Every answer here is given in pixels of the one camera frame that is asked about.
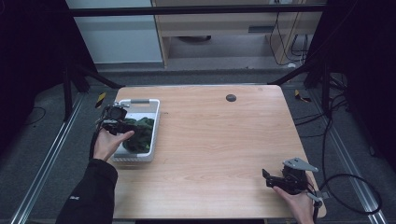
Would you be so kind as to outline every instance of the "metal rail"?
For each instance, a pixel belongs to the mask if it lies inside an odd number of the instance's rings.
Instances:
[[[315,91],[310,91],[310,93],[318,108],[318,111],[323,112],[320,107],[320,100],[318,93]],[[324,117],[323,117],[323,122],[327,124],[327,120]],[[361,172],[358,166],[355,164],[355,162],[352,160],[352,157],[349,155],[347,151],[347,147],[344,145],[343,140],[341,139],[341,136],[337,132],[336,128],[332,127],[329,131],[329,134],[334,144],[334,148],[346,171],[352,175],[357,175],[361,177]],[[378,207],[378,203],[376,202],[375,196],[370,190],[370,188],[366,184],[358,181],[357,179],[351,179],[351,183],[356,194],[358,195],[361,201],[361,205],[363,206],[364,210],[367,212],[374,211]],[[388,223],[381,210],[379,210],[379,212],[375,213],[374,215],[368,216],[368,218],[373,224]]]
[[[113,7],[113,8],[71,8],[69,10],[44,11],[50,15],[72,17],[142,16],[174,14],[216,14],[216,13],[264,13],[264,12],[316,12],[331,9],[326,4],[287,5],[230,5],[192,7]]]
[[[58,132],[55,140],[52,143],[51,148],[49,149],[49,153],[47,154],[46,158],[43,161],[40,169],[35,176],[35,179],[28,189],[27,193],[25,194],[20,206],[18,207],[17,211],[14,213],[13,217],[11,218],[11,224],[22,224],[25,223],[27,218],[32,211],[33,206],[35,205],[35,201],[40,194],[46,180],[50,174],[50,170],[53,164],[58,157],[59,152],[64,144],[64,140],[68,135],[71,126],[73,125],[74,120],[78,114],[78,111],[81,107],[81,103],[83,101],[84,93],[79,93],[77,96],[77,100],[74,105],[73,113],[71,114],[68,121],[65,121],[61,127],[61,130]]]

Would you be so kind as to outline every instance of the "robotic hand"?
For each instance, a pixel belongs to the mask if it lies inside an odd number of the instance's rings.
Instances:
[[[127,105],[120,105],[115,103],[105,107],[102,116],[99,119],[99,126],[109,131],[111,134],[126,133],[129,131],[139,131],[137,126],[124,122],[127,111],[124,107]]]
[[[305,171],[318,171],[318,168],[310,165],[300,158],[283,161],[283,164],[283,177],[272,176],[264,169],[262,169],[262,176],[266,179],[267,187],[272,188],[273,186],[278,186],[292,195],[299,194],[307,190],[308,181],[306,179]]]

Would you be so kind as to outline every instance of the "black curtain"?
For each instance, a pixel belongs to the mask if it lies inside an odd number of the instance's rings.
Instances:
[[[346,75],[346,96],[354,115],[375,154],[389,159],[396,170],[396,1],[329,4],[344,7],[323,13],[308,57],[325,55],[331,72]],[[323,66],[319,64],[307,80],[320,80]]]
[[[67,9],[64,0],[0,1],[2,156],[32,112],[36,95],[63,83],[66,66],[79,91],[89,86],[72,65],[97,72],[74,18],[47,13]]]

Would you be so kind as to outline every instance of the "wall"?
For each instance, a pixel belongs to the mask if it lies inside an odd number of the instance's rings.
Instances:
[[[70,8],[151,7],[149,0],[66,0]],[[75,18],[97,65],[162,63],[153,16]]]

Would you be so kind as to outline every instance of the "person's arm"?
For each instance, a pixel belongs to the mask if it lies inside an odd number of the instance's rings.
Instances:
[[[311,178],[308,175],[306,177],[308,179],[308,182],[310,183],[308,187],[312,186]],[[314,223],[314,205],[312,199],[309,198],[308,195],[306,195],[306,192],[291,195],[277,186],[274,186],[273,189],[283,200],[286,201],[291,213],[299,224]]]
[[[112,223],[114,213],[114,189],[118,173],[106,161],[121,142],[134,132],[112,135],[106,130],[99,132],[93,158],[88,163],[84,177],[73,189],[56,223]]]

